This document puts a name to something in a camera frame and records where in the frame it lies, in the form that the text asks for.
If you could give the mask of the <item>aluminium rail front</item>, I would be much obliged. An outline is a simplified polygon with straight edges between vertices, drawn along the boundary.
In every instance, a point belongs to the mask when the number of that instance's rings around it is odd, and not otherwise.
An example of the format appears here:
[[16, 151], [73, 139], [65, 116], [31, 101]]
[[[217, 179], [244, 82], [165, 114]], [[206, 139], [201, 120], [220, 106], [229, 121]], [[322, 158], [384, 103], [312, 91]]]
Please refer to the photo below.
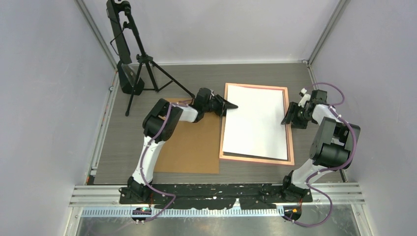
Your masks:
[[[77, 186], [70, 200], [70, 207], [80, 207], [82, 217], [241, 217], [241, 216], [284, 216], [291, 212], [291, 203], [274, 203], [271, 208], [244, 209], [238, 198], [233, 204], [221, 209], [166, 209], [161, 210], [144, 204], [119, 203], [118, 185], [109, 186]], [[336, 205], [363, 205], [364, 197], [359, 185], [349, 183], [323, 183], [317, 188], [329, 195], [313, 191], [311, 201], [304, 200], [305, 206], [320, 206], [333, 203]]]

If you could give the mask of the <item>brown cardboard backing board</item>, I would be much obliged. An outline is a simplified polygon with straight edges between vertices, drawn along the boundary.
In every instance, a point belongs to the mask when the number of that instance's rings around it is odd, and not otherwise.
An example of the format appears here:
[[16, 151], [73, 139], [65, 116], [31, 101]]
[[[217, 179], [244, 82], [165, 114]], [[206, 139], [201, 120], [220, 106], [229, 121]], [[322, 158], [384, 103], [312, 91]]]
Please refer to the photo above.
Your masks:
[[221, 118], [206, 113], [197, 123], [178, 122], [163, 145], [156, 173], [218, 174]]

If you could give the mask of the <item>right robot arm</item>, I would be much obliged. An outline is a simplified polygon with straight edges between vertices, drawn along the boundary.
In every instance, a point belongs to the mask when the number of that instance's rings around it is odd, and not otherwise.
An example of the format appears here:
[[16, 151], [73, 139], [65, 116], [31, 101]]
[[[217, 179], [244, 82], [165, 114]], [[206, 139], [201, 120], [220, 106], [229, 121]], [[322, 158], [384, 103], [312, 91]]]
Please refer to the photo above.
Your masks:
[[342, 121], [333, 106], [327, 103], [327, 92], [316, 89], [300, 91], [300, 102], [291, 102], [282, 125], [306, 129], [309, 122], [319, 125], [310, 148], [309, 158], [298, 169], [284, 176], [280, 197], [286, 202], [297, 202], [310, 193], [310, 185], [321, 176], [346, 169], [352, 161], [360, 127]]

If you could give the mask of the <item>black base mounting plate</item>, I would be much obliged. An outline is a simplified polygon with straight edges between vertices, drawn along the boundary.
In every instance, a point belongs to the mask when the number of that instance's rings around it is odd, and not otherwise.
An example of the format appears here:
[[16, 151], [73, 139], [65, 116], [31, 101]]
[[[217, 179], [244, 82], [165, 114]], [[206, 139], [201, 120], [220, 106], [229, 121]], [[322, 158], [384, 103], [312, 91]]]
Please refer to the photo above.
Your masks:
[[145, 204], [156, 209], [231, 209], [239, 203], [243, 209], [272, 209], [275, 204], [311, 203], [311, 193], [302, 200], [285, 196], [280, 184], [225, 183], [225, 184], [155, 184], [119, 188], [119, 203]]

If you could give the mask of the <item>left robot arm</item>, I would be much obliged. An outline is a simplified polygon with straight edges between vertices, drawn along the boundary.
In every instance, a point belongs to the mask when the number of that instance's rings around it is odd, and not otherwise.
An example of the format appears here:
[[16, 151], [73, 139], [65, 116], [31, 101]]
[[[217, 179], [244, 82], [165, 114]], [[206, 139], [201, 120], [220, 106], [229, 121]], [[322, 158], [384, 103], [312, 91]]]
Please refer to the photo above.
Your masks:
[[171, 138], [180, 121], [199, 122], [206, 113], [215, 113], [224, 117], [230, 109], [238, 105], [227, 101], [208, 88], [200, 88], [191, 100], [169, 102], [159, 99], [143, 121], [144, 143], [139, 162], [133, 174], [127, 180], [127, 186], [119, 189], [120, 204], [138, 202], [149, 203], [152, 194], [176, 198], [173, 193], [160, 191], [153, 187], [153, 174], [163, 145]]

